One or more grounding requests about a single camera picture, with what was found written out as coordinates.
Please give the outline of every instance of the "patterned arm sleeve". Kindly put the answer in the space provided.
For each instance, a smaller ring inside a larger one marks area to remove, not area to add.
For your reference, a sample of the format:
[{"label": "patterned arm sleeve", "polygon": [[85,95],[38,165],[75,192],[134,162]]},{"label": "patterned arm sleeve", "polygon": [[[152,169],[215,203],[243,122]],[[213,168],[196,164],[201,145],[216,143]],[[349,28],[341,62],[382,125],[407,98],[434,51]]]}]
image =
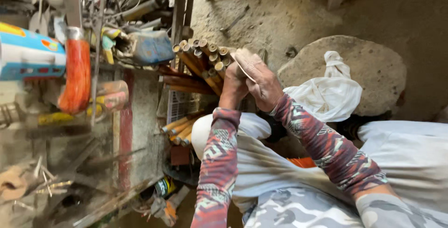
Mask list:
[{"label": "patterned arm sleeve", "polygon": [[386,173],[375,161],[287,94],[270,115],[301,140],[314,163],[344,192],[354,195],[387,183]]},{"label": "patterned arm sleeve", "polygon": [[216,108],[202,158],[191,227],[226,228],[227,210],[238,175],[237,131],[241,112]]}]

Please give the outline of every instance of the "person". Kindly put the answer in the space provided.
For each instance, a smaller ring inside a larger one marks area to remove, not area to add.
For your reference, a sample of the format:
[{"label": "person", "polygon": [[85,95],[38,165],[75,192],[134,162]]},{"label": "person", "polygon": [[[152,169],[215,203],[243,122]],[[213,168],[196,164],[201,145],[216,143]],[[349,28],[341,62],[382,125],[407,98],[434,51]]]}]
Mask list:
[{"label": "person", "polygon": [[[365,142],[358,150],[284,94],[258,55],[239,49],[234,57],[255,82],[230,65],[212,122],[206,116],[196,122],[201,129],[193,127],[202,164],[191,227],[226,227],[231,199],[246,228],[448,227],[445,124],[370,122],[356,132]],[[248,92],[316,168],[299,168],[259,141],[270,135],[269,124],[235,110]]]}]

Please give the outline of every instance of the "bundle of wooden sticks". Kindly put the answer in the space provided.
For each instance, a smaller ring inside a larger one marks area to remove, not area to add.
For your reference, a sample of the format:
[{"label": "bundle of wooden sticks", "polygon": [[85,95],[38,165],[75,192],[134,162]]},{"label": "bundle of wooden sticks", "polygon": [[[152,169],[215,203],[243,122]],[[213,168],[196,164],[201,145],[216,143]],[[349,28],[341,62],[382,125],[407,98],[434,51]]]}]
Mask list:
[{"label": "bundle of wooden sticks", "polygon": [[204,115],[204,110],[199,110],[162,127],[160,132],[166,134],[175,145],[188,146],[191,144],[191,131],[194,122]]},{"label": "bundle of wooden sticks", "polygon": [[167,88],[181,92],[221,95],[225,71],[233,61],[229,48],[218,47],[216,44],[209,44],[207,39],[201,39],[195,40],[193,45],[183,40],[173,46],[172,50],[192,76],[159,65],[156,70],[163,75],[160,81],[164,82]]}]

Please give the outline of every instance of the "floor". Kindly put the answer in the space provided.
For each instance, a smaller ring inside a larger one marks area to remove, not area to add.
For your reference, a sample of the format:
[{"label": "floor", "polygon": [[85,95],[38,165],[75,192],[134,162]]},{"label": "floor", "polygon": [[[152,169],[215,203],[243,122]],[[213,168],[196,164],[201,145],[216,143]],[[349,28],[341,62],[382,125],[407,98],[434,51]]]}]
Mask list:
[{"label": "floor", "polygon": [[[284,54],[290,45],[300,50],[321,37],[356,36],[386,45],[407,65],[406,102],[395,119],[430,120],[448,104],[448,0],[352,0],[331,12],[326,1],[216,0],[212,4],[195,0],[194,38],[205,37],[221,46],[252,43],[265,47],[269,67],[277,71],[290,60]],[[247,5],[249,12],[230,31],[230,37],[223,36],[219,29],[227,27]],[[178,210],[175,227],[190,226],[194,203],[191,192]],[[231,207],[229,226],[242,227],[240,220],[241,214]],[[164,227],[161,222],[152,226]]]}]

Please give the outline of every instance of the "hand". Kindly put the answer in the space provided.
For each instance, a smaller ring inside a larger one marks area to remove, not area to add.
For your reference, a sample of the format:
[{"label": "hand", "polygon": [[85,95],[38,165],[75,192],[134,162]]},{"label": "hand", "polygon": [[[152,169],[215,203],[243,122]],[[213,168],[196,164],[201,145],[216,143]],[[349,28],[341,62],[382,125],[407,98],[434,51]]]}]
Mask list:
[{"label": "hand", "polygon": [[243,70],[251,76],[255,82],[246,79],[249,92],[254,96],[255,102],[261,111],[272,111],[277,102],[283,97],[283,90],[277,76],[267,68],[263,60],[251,53],[248,49],[238,49],[232,53]]},{"label": "hand", "polygon": [[237,63],[232,63],[225,72],[224,87],[219,107],[235,110],[239,102],[249,93],[246,78],[237,77]]}]

